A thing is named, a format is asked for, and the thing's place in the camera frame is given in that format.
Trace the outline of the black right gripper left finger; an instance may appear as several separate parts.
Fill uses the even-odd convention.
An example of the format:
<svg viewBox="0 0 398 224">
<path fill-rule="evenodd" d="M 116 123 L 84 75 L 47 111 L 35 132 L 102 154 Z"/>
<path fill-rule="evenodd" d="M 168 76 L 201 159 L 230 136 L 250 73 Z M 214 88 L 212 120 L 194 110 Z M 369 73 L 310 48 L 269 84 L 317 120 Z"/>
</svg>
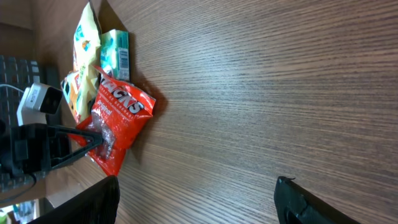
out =
<svg viewBox="0 0 398 224">
<path fill-rule="evenodd" d="M 32 223 L 114 224 L 119 201 L 118 178 L 110 175 Z"/>
</svg>

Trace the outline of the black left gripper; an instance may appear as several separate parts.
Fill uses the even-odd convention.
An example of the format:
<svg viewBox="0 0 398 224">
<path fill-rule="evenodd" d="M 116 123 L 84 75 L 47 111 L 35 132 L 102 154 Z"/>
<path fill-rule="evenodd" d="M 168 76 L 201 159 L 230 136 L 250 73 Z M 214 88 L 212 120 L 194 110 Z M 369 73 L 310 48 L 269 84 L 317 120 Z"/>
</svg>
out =
<svg viewBox="0 0 398 224">
<path fill-rule="evenodd" d="M 64 126 L 26 124 L 1 135 L 1 169 L 10 174 L 50 171 L 102 145 L 101 133 Z"/>
</svg>

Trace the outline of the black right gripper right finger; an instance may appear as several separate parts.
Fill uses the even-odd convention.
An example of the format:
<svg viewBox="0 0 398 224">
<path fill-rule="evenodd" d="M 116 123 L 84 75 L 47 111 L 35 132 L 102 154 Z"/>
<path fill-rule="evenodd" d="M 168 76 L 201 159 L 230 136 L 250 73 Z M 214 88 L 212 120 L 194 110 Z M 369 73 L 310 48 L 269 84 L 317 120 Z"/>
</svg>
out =
<svg viewBox="0 0 398 224">
<path fill-rule="evenodd" d="M 277 178 L 274 203 L 280 224 L 359 224 L 284 176 Z"/>
</svg>

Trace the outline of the blue yellow snack bag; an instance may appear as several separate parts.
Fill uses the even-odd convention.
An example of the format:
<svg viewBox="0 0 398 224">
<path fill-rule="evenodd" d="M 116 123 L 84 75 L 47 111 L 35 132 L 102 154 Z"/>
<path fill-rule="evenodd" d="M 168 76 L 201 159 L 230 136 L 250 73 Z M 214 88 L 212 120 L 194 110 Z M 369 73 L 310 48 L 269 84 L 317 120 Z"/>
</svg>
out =
<svg viewBox="0 0 398 224">
<path fill-rule="evenodd" d="M 73 70 L 62 80 L 63 95 L 76 123 L 89 117 L 98 91 L 100 28 L 90 2 L 84 7 L 73 35 Z"/>
</svg>

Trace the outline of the red candy bag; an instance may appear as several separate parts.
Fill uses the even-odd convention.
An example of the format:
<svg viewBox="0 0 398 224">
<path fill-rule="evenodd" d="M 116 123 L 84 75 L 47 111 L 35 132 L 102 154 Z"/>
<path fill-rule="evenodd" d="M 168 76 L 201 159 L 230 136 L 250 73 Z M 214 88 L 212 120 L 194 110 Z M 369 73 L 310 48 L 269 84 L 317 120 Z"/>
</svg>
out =
<svg viewBox="0 0 398 224">
<path fill-rule="evenodd" d="M 101 76 L 91 114 L 76 128 L 100 133 L 103 143 L 88 155 L 106 175 L 118 175 L 126 151 L 146 122 L 153 117 L 156 99 L 131 83 L 109 77 L 96 66 Z"/>
</svg>

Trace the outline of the small teal box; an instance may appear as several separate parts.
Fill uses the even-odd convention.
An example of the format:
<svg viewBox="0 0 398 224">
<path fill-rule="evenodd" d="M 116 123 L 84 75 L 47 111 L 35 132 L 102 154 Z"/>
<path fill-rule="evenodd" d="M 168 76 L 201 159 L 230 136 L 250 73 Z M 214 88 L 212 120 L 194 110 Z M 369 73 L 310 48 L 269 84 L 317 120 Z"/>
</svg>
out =
<svg viewBox="0 0 398 224">
<path fill-rule="evenodd" d="M 130 81 L 129 33 L 110 30 L 101 35 L 101 68 L 111 77 Z"/>
</svg>

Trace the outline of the grey plastic shopping basket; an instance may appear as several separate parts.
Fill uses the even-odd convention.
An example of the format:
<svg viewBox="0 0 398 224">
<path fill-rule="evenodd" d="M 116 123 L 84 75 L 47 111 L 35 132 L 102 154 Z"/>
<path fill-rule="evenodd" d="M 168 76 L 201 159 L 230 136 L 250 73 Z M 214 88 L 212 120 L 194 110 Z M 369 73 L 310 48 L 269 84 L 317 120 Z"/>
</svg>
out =
<svg viewBox="0 0 398 224">
<path fill-rule="evenodd" d="M 56 67 L 43 66 L 35 60 L 1 56 L 1 120 L 6 127 L 17 125 L 17 107 L 24 90 L 34 82 L 60 88 L 60 77 Z"/>
</svg>

